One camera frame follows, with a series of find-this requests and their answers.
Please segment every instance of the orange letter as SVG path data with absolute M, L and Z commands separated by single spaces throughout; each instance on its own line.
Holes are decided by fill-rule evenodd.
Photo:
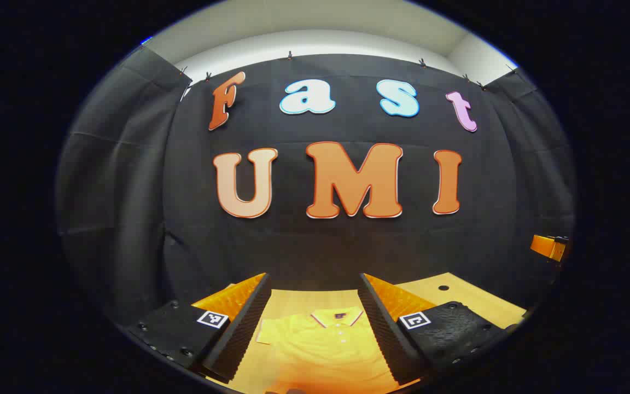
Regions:
M 237 87 L 235 85 L 243 83 L 246 77 L 245 73 L 240 71 L 234 77 L 226 80 L 225 83 L 213 90 L 215 103 L 213 103 L 213 119 L 211 119 L 211 123 L 208 125 L 208 131 L 215 130 L 228 121 L 230 114 L 225 112 L 225 108 L 226 106 L 230 108 L 232 104 L 235 103 L 235 96 L 237 95 Z
M 437 150 L 434 160 L 439 164 L 439 197 L 432 211 L 437 215 L 456 213 L 460 209 L 457 200 L 460 155 L 452 150 Z
M 308 145 L 305 153 L 315 161 L 315 197 L 306 214 L 313 219 L 337 217 L 340 209 L 332 202 L 334 188 L 349 216 L 357 214 L 369 189 L 370 201 L 363 209 L 366 217 L 400 216 L 403 207 L 398 204 L 398 160 L 402 152 L 398 145 L 375 144 L 357 171 L 340 143 Z
M 254 198 L 244 201 L 237 196 L 237 164 L 239 154 L 221 154 L 213 159 L 218 175 L 218 202 L 225 212 L 235 217 L 253 219 L 267 212 L 271 205 L 271 162 L 278 156 L 272 148 L 255 149 L 247 159 L 254 164 Z

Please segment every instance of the white wall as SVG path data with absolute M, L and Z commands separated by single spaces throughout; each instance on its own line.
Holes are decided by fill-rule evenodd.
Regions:
M 187 67 L 185 74 L 196 81 L 205 79 L 207 72 L 217 75 L 246 65 L 287 57 L 288 50 L 293 56 L 349 53 L 391 57 L 417 64 L 423 58 L 429 67 L 463 75 L 450 60 L 430 50 L 392 38 L 341 30 L 294 30 L 245 38 L 206 50 L 175 66 L 178 69 Z
M 517 68 L 505 55 L 472 33 L 458 43 L 448 59 L 470 80 L 483 85 L 510 72 L 508 66 Z

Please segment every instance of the yellow shirt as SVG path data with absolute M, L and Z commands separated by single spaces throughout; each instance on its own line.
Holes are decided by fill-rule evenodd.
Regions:
M 256 341 L 271 344 L 277 355 L 278 365 L 264 366 L 278 369 L 268 391 L 383 394 L 400 387 L 365 312 L 356 307 L 262 320 Z

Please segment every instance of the black curtain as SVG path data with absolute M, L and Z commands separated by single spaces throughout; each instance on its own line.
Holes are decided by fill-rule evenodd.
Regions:
M 237 87 L 229 120 L 208 131 L 213 90 L 240 71 L 247 79 Z M 278 103 L 287 95 L 285 87 L 308 78 L 330 84 L 336 107 L 326 114 L 283 114 Z M 417 90 L 415 117 L 390 117 L 380 108 L 376 83 L 386 78 Z M 454 91 L 470 102 L 477 132 L 459 124 L 445 98 Z M 362 212 L 355 217 L 342 212 L 335 219 L 308 218 L 314 179 L 305 148 L 325 140 L 341 142 L 357 167 L 373 144 L 400 145 L 402 215 L 369 219 Z M 514 74 L 483 90 L 410 62 L 310 55 L 212 76 L 190 88 L 168 138 L 164 203 L 170 282 L 190 302 L 263 271 L 273 275 L 276 289 L 297 290 L 352 289 L 359 272 L 390 282 L 452 272 L 528 307 L 553 275 L 552 266 L 530 251 L 532 235 L 568 235 L 572 228 L 571 165 L 564 143 L 548 104 Z M 272 205 L 256 219 L 233 217 L 218 204 L 213 157 L 242 155 L 237 190 L 248 200 L 253 167 L 246 157 L 260 147 L 278 150 Z M 431 212 L 439 182 L 433 154 L 439 149 L 463 157 L 460 211 L 453 215 Z
M 247 79 L 228 122 L 208 131 L 213 90 L 240 71 Z M 283 114 L 285 87 L 309 78 L 330 84 L 335 108 Z M 383 112 L 382 79 L 412 84 L 415 117 Z M 260 272 L 272 275 L 274 288 L 295 290 L 354 289 L 360 272 L 394 283 L 451 272 L 525 308 L 550 285 L 552 265 L 529 245 L 533 234 L 570 235 L 572 159 L 550 105 L 522 72 L 481 88 L 400 60 L 311 55 L 248 65 L 185 93 L 189 83 L 148 48 L 136 50 L 92 92 L 63 150 L 63 246 L 115 322 L 169 299 L 194 302 Z M 470 103 L 477 131 L 460 125 L 446 98 L 455 91 Z M 314 182 L 305 148 L 326 140 L 342 143 L 356 167 L 377 142 L 403 148 L 400 217 L 305 215 Z M 261 147 L 278 150 L 272 205 L 256 219 L 233 217 L 218 203 L 213 157 L 242 155 L 237 189 L 248 200 L 254 184 L 246 157 Z M 440 149 L 463 158 L 460 210 L 452 215 L 431 211 Z
M 82 105 L 63 147 L 56 209 L 67 259 L 116 322 L 172 297 L 162 266 L 162 168 L 190 78 L 140 47 Z

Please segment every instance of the white ceiling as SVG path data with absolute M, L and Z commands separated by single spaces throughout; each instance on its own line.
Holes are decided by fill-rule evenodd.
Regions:
M 348 30 L 407 42 L 447 57 L 468 32 L 405 0 L 225 0 L 145 44 L 172 64 L 242 38 L 290 30 Z

